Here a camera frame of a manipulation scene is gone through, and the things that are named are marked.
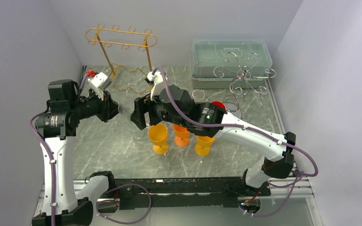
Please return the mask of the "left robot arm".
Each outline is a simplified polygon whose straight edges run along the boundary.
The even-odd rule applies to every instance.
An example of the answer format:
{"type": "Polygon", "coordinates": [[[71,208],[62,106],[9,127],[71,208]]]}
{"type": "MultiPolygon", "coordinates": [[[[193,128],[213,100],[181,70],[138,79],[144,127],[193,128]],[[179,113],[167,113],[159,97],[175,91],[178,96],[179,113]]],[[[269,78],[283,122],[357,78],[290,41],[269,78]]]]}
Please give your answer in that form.
{"type": "Polygon", "coordinates": [[[74,189],[73,153],[81,120],[93,116],[107,122],[118,114],[118,103],[107,91],[109,78],[89,78],[89,96],[73,80],[53,81],[48,86],[47,110],[31,120],[44,159],[44,198],[34,226],[89,226],[96,216],[97,200],[117,190],[110,171],[92,173],[87,184],[74,189]]]}

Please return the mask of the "clear ribbed wine glass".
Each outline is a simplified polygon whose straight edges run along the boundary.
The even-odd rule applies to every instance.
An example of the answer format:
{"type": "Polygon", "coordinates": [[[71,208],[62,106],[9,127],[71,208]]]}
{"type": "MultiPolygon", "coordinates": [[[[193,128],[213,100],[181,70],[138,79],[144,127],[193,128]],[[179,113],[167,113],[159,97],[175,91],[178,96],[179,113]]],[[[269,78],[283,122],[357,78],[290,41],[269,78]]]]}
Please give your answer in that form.
{"type": "Polygon", "coordinates": [[[118,111],[122,115],[132,115],[134,112],[134,104],[131,105],[119,105],[118,111]]]}

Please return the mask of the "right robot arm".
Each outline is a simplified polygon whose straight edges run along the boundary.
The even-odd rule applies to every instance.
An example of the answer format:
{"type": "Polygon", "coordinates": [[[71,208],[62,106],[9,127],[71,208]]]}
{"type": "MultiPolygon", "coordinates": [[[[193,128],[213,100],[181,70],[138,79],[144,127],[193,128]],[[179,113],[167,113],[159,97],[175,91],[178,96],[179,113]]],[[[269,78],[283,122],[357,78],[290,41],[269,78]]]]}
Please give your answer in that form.
{"type": "Polygon", "coordinates": [[[235,142],[258,151],[263,159],[247,169],[241,190],[253,195],[270,178],[285,179],[294,167],[292,149],[296,136],[277,134],[249,124],[222,107],[209,102],[195,102],[188,91],[175,85],[159,94],[147,94],[133,101],[131,121],[139,128],[146,127],[145,114],[152,126],[162,121],[184,127],[190,133],[235,142]]]}

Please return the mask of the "silver wire glass rack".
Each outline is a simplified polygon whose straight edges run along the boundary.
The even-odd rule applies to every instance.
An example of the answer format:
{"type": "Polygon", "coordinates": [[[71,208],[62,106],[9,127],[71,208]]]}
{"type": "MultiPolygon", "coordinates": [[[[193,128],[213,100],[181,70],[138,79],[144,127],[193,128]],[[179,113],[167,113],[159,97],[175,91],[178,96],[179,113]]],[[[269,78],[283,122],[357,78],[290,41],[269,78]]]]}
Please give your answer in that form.
{"type": "Polygon", "coordinates": [[[257,53],[249,53],[247,55],[247,60],[249,61],[255,60],[252,66],[241,66],[237,54],[230,51],[224,54],[223,57],[224,61],[229,62],[231,60],[231,56],[235,57],[239,70],[235,72],[230,69],[227,69],[224,66],[217,66],[213,69],[213,74],[215,77],[223,78],[225,76],[225,73],[223,71],[226,70],[236,75],[229,84],[229,90],[231,94],[226,95],[223,98],[222,104],[225,106],[227,112],[231,113],[232,115],[240,119],[242,117],[242,111],[240,109],[239,101],[244,99],[248,95],[250,89],[259,95],[268,94],[268,90],[266,87],[259,86],[259,88],[256,89],[250,84],[249,81],[251,79],[266,80],[274,78],[277,76],[277,72],[272,68],[266,68],[264,70],[264,75],[253,76],[251,71],[260,60],[260,57],[257,53]]]}

